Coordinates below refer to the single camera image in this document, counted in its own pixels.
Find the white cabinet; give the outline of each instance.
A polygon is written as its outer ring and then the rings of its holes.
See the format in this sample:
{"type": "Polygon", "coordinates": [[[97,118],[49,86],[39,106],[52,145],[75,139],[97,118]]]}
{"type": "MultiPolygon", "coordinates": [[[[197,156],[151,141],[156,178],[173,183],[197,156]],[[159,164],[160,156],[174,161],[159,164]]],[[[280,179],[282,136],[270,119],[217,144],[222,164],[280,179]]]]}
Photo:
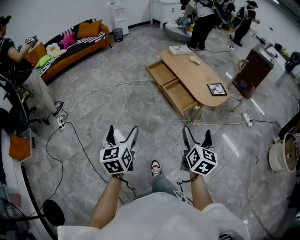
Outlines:
{"type": "Polygon", "coordinates": [[[122,2],[111,4],[111,10],[115,28],[122,28],[123,35],[128,34],[128,22],[124,4],[122,2]]]}
{"type": "Polygon", "coordinates": [[[158,20],[161,29],[164,23],[176,20],[181,15],[180,0],[150,0],[151,24],[153,24],[153,19],[158,20]]]}

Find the picture frame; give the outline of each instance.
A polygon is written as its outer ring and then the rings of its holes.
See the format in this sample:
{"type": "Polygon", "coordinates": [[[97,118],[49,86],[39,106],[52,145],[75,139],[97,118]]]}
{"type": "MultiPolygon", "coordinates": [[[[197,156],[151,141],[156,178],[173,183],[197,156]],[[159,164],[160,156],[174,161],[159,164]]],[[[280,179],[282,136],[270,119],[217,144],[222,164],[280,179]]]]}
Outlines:
{"type": "Polygon", "coordinates": [[[227,92],[222,83],[210,83],[207,84],[207,86],[213,96],[227,96],[227,92]]]}

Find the white wall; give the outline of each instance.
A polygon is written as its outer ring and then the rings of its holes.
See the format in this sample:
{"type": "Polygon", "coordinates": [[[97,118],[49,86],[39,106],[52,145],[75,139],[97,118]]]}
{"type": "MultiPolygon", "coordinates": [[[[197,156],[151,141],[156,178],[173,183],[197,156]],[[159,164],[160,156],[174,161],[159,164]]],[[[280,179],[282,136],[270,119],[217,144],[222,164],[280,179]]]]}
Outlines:
{"type": "MultiPolygon", "coordinates": [[[[256,25],[257,35],[281,44],[289,54],[294,51],[300,52],[300,29],[272,3],[267,0],[255,1],[259,7],[255,10],[256,18],[261,20],[258,25],[252,23],[252,26],[256,25]]],[[[244,5],[246,0],[235,0],[236,12],[244,5]]]]}
{"type": "MultiPolygon", "coordinates": [[[[128,24],[150,20],[149,0],[123,0],[128,24]]],[[[103,19],[111,31],[109,0],[0,0],[0,16],[11,15],[6,37],[16,45],[37,35],[47,42],[64,30],[90,18],[103,19]]]]}

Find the office chair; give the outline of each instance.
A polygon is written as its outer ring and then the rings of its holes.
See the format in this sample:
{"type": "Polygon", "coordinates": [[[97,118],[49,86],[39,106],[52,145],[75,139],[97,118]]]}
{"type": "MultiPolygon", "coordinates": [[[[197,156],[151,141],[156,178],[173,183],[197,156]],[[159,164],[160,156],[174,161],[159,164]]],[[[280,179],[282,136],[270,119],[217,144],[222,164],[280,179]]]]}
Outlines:
{"type": "Polygon", "coordinates": [[[41,123],[42,119],[32,119],[29,120],[30,114],[36,110],[35,107],[28,108],[26,104],[26,100],[32,96],[32,94],[28,94],[24,101],[22,102],[19,93],[17,92],[17,89],[13,85],[12,81],[5,77],[3,74],[3,71],[0,69],[0,87],[2,87],[6,94],[3,98],[7,98],[9,102],[12,104],[12,109],[7,112],[4,109],[1,109],[1,112],[4,114],[4,119],[2,119],[1,123],[3,125],[3,128],[8,134],[13,133],[15,130],[17,130],[17,134],[23,132],[27,129],[27,125],[33,122],[41,123]]]}

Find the cap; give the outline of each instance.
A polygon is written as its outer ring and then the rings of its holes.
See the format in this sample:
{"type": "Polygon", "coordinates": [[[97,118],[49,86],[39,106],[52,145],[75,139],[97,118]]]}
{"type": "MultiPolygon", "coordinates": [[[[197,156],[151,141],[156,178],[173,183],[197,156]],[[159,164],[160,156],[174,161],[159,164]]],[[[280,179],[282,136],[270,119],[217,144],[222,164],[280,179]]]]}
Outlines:
{"type": "Polygon", "coordinates": [[[248,4],[252,5],[253,7],[257,7],[258,8],[257,3],[254,2],[254,1],[249,1],[248,4]]]}
{"type": "Polygon", "coordinates": [[[8,24],[9,20],[11,19],[11,16],[7,16],[7,17],[0,17],[0,26],[4,26],[6,24],[8,24]]]}

